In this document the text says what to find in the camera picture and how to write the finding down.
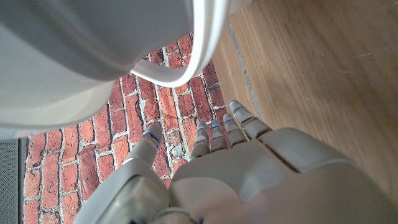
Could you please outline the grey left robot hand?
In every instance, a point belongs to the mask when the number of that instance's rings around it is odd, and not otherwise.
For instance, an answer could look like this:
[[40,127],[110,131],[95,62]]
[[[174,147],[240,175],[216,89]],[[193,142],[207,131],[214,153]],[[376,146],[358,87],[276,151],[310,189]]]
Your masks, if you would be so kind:
[[397,206],[349,158],[294,128],[273,130],[238,101],[199,122],[190,160],[165,185],[147,128],[80,208],[76,223],[396,223]]

